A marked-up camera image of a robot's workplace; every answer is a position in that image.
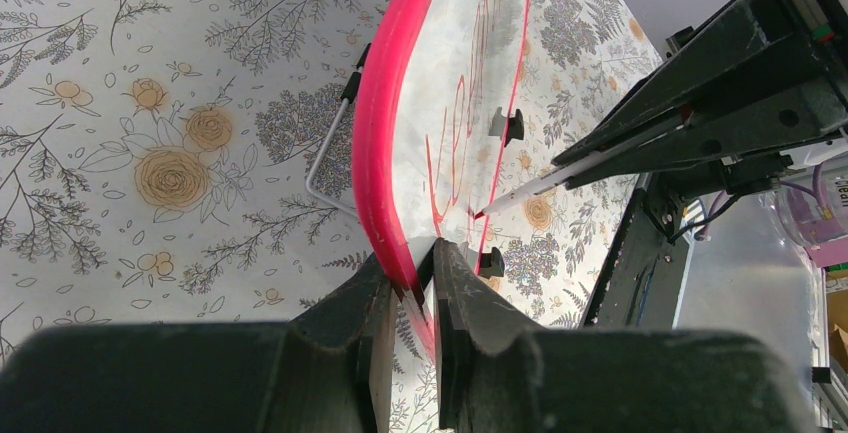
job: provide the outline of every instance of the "red scribble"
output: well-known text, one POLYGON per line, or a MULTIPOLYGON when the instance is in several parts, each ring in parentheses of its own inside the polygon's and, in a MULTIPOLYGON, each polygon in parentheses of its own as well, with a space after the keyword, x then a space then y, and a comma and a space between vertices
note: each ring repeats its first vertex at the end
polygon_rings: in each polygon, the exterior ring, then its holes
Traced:
MULTIPOLYGON (((435 171, 433 169, 432 153, 430 149, 430 135, 425 135, 424 142, 427 148, 427 174, 429 180, 430 193, 430 208, 433 214, 433 227, 438 236, 442 236, 442 223, 445 217, 456 204, 459 202, 462 194, 462 184, 465 179, 465 164, 468 153, 468 143, 471 139, 474 119, 480 114, 477 111, 480 103, 479 99, 483 91, 483 67, 486 61, 486 48, 489 39, 489 32, 497 26, 497 17, 500 14, 500 1, 494 0, 492 10, 490 11, 490 0, 482 0, 477 5, 477 13, 474 18, 474 33, 471 45, 471 57, 469 61, 469 73, 466 89, 466 75, 460 75, 457 80, 456 93, 454 96, 453 108, 450 111, 451 133, 450 138, 450 157, 445 158, 445 161, 450 162, 450 195, 441 201, 437 198, 439 195, 439 181, 442 172, 442 156, 445 152, 445 136, 447 135, 448 124, 448 109, 444 109, 442 118, 442 134, 437 145, 438 157, 436 160, 435 171)), ((471 198, 469 194, 467 204, 470 205, 471 198)), ((470 211, 470 206, 467 218, 467 240, 471 240, 472 223, 474 221, 474 212, 470 211)))

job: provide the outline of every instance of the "black cable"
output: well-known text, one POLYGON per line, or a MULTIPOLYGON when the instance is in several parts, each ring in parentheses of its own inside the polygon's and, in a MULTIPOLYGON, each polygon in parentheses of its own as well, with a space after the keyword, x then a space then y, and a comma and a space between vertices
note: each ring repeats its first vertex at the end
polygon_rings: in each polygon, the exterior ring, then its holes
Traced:
POLYGON ((697 223, 689 223, 688 225, 684 226, 683 228, 677 230, 677 233, 671 235, 671 237, 668 239, 668 242, 674 243, 675 241, 680 239, 680 237, 683 236, 687 231, 693 230, 695 228, 700 228, 704 225, 708 225, 711 221, 713 221, 716 218, 718 218, 719 216, 723 215, 724 212, 729 210, 730 207, 733 206, 733 204, 736 203, 737 201, 739 201, 741 198, 742 198, 742 195, 731 196, 730 199, 728 199, 726 202, 724 202, 723 205, 721 205, 721 208, 716 210, 715 214, 713 214, 709 218, 703 219, 703 220, 701 220, 697 223))

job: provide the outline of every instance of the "floral tablecloth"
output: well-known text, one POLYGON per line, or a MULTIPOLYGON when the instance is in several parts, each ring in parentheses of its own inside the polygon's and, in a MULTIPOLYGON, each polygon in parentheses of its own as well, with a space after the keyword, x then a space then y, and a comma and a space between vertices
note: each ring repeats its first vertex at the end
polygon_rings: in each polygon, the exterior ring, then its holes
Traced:
MULTIPOLYGON (((289 319, 370 253, 304 190, 389 0, 0 0, 0 364, 34 331, 289 319)), ((506 191, 588 133, 658 58, 621 0, 533 0, 506 191)), ((319 189, 350 188, 350 115, 319 189)), ((494 218, 537 321, 574 326, 632 180, 494 218)), ((398 319, 392 430, 436 429, 435 368, 398 319)))

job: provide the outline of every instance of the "screw hole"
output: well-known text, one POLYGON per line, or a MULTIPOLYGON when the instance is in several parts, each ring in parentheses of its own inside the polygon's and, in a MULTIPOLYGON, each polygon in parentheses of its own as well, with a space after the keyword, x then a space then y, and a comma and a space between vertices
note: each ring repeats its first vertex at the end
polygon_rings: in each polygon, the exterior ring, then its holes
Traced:
POLYGON ((705 155, 717 155, 721 153, 721 143, 718 140, 707 140, 701 144, 701 152, 705 155))
POLYGON ((798 118, 798 113, 795 113, 792 110, 781 111, 778 113, 777 118, 780 120, 780 123, 787 128, 797 126, 798 123, 801 122, 801 119, 798 118))

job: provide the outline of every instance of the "tablecloth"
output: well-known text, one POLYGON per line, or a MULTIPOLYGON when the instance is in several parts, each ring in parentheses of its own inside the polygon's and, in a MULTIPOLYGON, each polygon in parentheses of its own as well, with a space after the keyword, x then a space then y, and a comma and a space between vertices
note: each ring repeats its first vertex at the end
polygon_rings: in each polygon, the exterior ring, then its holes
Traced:
MULTIPOLYGON (((0 364, 48 327, 290 319, 350 277, 368 241, 304 178, 388 1, 0 0, 0 364)), ((549 168, 658 61, 622 0, 532 0, 527 137, 507 147, 499 192, 549 168)), ((351 124, 318 174, 336 196, 351 124)), ((507 271, 487 282, 575 326, 632 181, 493 218, 507 271)), ((391 429, 433 431, 435 368, 403 312, 397 327, 391 429)))

